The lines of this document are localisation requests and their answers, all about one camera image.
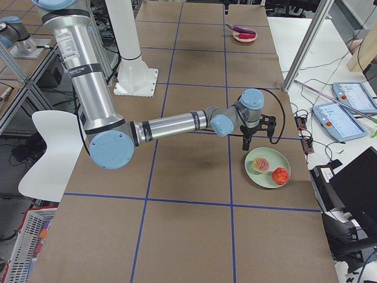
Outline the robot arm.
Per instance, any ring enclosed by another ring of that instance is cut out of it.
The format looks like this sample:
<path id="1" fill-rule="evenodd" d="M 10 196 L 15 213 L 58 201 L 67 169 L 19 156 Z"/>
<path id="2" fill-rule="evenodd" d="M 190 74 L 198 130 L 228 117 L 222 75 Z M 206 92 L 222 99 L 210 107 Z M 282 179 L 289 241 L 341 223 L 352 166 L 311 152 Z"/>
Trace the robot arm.
<path id="1" fill-rule="evenodd" d="M 208 107 L 170 117 L 128 121 L 118 105 L 120 96 L 152 97 L 158 70 L 142 58 L 130 1 L 107 1 L 106 7 L 120 57 L 117 82 L 111 87 L 92 42 L 87 1 L 36 1 L 41 22 L 56 39 L 73 93 L 86 118 L 88 154 L 103 169 L 119 169 L 135 148 L 161 138 L 212 129 L 218 136 L 259 123 L 264 106 L 261 91 L 250 88 L 228 108 Z"/>

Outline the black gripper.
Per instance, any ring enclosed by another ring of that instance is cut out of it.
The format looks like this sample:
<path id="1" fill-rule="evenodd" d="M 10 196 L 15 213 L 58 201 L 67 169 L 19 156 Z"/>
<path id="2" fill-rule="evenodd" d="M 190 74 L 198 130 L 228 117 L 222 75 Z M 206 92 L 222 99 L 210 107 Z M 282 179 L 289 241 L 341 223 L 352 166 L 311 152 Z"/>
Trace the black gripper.
<path id="1" fill-rule="evenodd" d="M 242 144 L 242 150 L 248 150 L 250 149 L 250 144 L 252 141 L 252 135 L 257 133 L 260 130 L 260 127 L 247 127 L 247 126 L 240 126 L 240 131 L 243 134 L 243 144 Z"/>

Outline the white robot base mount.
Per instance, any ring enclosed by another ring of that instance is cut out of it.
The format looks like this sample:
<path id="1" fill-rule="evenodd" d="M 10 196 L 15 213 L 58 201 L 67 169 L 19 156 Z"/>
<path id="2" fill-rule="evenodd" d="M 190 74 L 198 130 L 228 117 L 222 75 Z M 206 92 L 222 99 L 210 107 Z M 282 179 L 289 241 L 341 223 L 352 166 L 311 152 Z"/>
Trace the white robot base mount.
<path id="1" fill-rule="evenodd" d="M 149 68 L 143 61 L 131 1 L 105 3 L 121 57 L 114 94 L 152 97 L 158 69 Z"/>

